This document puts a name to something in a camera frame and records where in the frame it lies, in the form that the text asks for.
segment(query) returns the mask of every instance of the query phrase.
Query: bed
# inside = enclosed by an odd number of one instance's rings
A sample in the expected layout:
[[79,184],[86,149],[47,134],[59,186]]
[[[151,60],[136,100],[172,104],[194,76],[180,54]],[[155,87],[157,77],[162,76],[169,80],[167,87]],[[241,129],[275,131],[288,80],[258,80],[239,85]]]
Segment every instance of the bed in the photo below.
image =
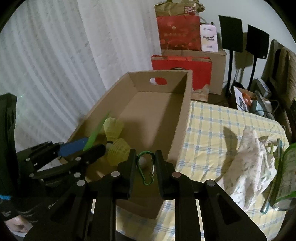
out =
[[[284,129],[276,121],[240,110],[191,101],[187,131],[176,171],[195,181],[218,180],[236,154],[245,125],[253,126],[259,137],[280,138],[284,149],[289,146]],[[285,212],[270,208],[266,215],[260,213],[268,190],[258,197],[253,209],[247,214],[271,240],[278,234]],[[197,207],[202,229],[198,203]],[[118,207],[117,231],[138,241],[174,240],[175,202],[165,201],[155,220],[142,218]]]

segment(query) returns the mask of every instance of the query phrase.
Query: speaker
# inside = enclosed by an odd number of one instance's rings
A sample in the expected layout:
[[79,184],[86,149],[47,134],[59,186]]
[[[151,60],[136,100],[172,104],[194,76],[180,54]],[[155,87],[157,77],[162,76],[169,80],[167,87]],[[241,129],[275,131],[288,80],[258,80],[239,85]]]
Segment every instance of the speaker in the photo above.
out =
[[248,25],[246,51],[257,58],[266,59],[269,48],[269,34],[261,29]]
[[243,52],[242,20],[219,15],[222,48],[235,52]]

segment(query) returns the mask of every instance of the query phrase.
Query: red paper bag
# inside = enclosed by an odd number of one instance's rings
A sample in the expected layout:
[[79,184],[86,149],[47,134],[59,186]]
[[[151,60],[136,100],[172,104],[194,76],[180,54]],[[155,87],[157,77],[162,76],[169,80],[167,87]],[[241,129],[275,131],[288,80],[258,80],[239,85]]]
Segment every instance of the red paper bag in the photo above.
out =
[[[212,62],[209,57],[157,56],[151,57],[153,70],[183,69],[193,71],[192,99],[207,101],[210,91]],[[166,84],[166,80],[155,78],[159,85]]]
[[192,15],[157,17],[161,49],[201,49],[200,17]]

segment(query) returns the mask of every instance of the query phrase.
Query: carabiner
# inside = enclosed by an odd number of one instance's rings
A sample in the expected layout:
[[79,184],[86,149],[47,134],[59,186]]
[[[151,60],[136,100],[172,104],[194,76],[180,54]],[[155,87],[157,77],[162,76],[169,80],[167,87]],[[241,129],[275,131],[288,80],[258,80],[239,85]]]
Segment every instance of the carabiner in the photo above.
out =
[[[140,164],[139,164],[139,159],[140,159],[140,157],[142,156],[142,155],[144,155],[144,154],[149,154],[151,157],[152,157],[152,159],[151,159],[151,161],[152,161],[152,166],[151,166],[151,171],[150,171],[150,182],[149,183],[146,183],[146,178],[145,178],[145,176],[144,176],[144,174],[143,174],[143,172],[142,172],[142,169],[141,169],[141,167],[140,167]],[[138,156],[137,156],[137,159],[136,159],[136,165],[137,165],[137,168],[139,169],[139,172],[140,172],[140,175],[141,175],[141,177],[142,177],[142,179],[143,179],[143,184],[145,185],[145,186],[149,186],[149,185],[151,185],[153,182],[154,182],[154,165],[155,165],[155,155],[154,155],[154,153],[153,152],[151,152],[151,151],[142,151]]]

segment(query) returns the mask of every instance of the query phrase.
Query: white ball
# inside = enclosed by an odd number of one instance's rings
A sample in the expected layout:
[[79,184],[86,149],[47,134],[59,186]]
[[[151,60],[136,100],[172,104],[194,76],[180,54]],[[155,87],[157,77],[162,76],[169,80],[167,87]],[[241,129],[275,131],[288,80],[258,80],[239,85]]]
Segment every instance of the white ball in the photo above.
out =
[[145,157],[141,156],[139,158],[139,165],[140,165],[142,170],[147,167],[147,160],[146,160]]
[[108,152],[108,150],[110,149],[110,147],[112,146],[112,143],[107,143],[106,144],[106,153]]

